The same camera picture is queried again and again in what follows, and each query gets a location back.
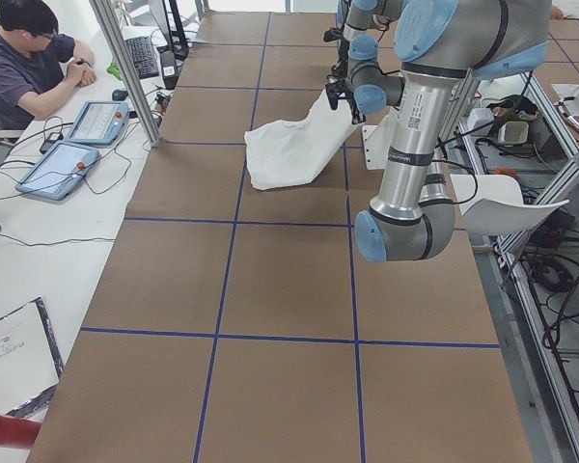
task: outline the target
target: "gray robot arm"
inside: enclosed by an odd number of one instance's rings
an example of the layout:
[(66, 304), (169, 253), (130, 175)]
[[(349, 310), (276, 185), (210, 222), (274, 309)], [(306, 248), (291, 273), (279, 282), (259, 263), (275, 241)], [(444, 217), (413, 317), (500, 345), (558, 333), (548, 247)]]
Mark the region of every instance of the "gray robot arm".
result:
[(549, 0), (392, 4), (400, 11), (395, 53), (401, 78), (377, 71), (377, 43), (364, 33), (380, 2), (354, 0), (344, 26), (351, 37), (345, 86), (357, 110), (399, 106), (379, 194), (355, 222), (358, 247), (372, 261), (428, 259), (448, 245), (455, 211), (432, 160), (453, 88), (469, 69), (474, 78), (494, 79), (538, 66), (551, 6)]

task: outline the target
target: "red cylinder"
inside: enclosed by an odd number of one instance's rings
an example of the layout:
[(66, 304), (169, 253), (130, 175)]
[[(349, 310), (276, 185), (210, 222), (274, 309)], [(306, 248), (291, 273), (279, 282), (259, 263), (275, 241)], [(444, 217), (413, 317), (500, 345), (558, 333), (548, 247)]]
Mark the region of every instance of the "red cylinder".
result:
[(31, 449), (40, 429), (40, 422), (0, 415), (0, 447)]

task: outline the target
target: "keyboard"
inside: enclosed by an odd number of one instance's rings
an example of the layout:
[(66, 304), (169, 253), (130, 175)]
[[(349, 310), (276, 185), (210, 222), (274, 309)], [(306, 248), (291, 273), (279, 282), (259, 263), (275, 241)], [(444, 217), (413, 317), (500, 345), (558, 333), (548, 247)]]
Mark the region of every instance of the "keyboard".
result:
[(154, 53), (150, 37), (126, 39), (124, 44), (140, 79), (156, 77), (158, 75), (156, 53)]

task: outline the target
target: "dark hair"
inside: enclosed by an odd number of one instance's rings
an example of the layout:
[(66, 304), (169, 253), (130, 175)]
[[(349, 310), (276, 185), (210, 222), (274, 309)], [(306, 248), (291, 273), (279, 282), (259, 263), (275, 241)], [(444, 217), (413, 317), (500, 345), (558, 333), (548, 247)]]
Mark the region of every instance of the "dark hair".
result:
[(0, 0), (0, 25), (34, 36), (58, 32), (58, 18), (42, 0)]

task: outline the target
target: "white table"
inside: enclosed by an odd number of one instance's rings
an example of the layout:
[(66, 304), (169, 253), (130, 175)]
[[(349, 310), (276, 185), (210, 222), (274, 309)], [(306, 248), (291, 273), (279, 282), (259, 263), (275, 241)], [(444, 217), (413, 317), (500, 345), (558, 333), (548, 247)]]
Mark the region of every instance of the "white table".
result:
[[(149, 27), (123, 30), (126, 38), (148, 35), (151, 31)], [(64, 123), (74, 120), (85, 101), (111, 99), (113, 90), (124, 87), (121, 81), (106, 72), (111, 63), (111, 54), (100, 31), (91, 41), (91, 47), (96, 53), (95, 71), (98, 80), (90, 87), (78, 89), (55, 114)], [(163, 83), (160, 77), (155, 77), (143, 81), (142, 86), (147, 93), (155, 86), (162, 87)], [(47, 126), (59, 122), (53, 119)], [(22, 139), (43, 130), (43, 124), (32, 122)], [(38, 160), (41, 157), (41, 141), (42, 135), (22, 143), (7, 160)], [(82, 182), (60, 202), (13, 197), (17, 195), (14, 180), (0, 174), (0, 198), (12, 197), (0, 200), (2, 233), (27, 243), (73, 238), (114, 239), (146, 163), (150, 144), (141, 126), (137, 125), (118, 148), (118, 153), (123, 157), (112, 152), (111, 148), (101, 150), (101, 156), (106, 157), (88, 173), (87, 180), (91, 187), (96, 191), (104, 190), (119, 180), (127, 167), (128, 171), (124, 178), (101, 195), (94, 194)], [(30, 166), (26, 164), (8, 164), (1, 172), (21, 179), (29, 169)], [(81, 242), (27, 247), (0, 236), (0, 316), (41, 296), (54, 328), (58, 348), (66, 361), (112, 246), (113, 242)], [(40, 421), (43, 417), (44, 412), (32, 419)], [(0, 449), (0, 462), (19, 463), (27, 455), (27, 450)]]

